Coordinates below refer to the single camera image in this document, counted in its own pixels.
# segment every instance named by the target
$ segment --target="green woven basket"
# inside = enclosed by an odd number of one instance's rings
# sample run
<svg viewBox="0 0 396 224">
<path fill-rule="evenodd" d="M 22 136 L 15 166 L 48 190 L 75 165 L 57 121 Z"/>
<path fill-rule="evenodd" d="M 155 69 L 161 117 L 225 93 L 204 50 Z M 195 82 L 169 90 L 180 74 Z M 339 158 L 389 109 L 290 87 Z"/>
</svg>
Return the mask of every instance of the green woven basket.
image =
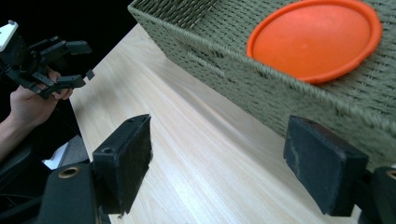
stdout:
<svg viewBox="0 0 396 224">
<path fill-rule="evenodd" d="M 396 163 L 396 1 L 366 0 L 383 36 L 346 76 L 313 86 L 246 56 L 257 24 L 293 1 L 135 0 L 134 18 L 166 57 L 285 136 L 289 115 L 315 120 L 370 156 Z"/>
</svg>

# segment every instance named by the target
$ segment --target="light wood surface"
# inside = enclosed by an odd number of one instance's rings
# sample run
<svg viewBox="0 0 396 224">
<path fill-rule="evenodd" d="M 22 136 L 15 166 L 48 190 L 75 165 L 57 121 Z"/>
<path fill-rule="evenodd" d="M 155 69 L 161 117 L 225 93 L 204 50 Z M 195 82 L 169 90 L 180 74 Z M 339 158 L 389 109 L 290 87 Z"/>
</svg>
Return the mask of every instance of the light wood surface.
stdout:
<svg viewBox="0 0 396 224">
<path fill-rule="evenodd" d="M 323 216 L 284 139 L 165 58 L 140 25 L 71 97 L 90 157 L 126 119 L 151 115 L 153 160 L 130 214 L 112 223 L 357 223 Z"/>
</svg>

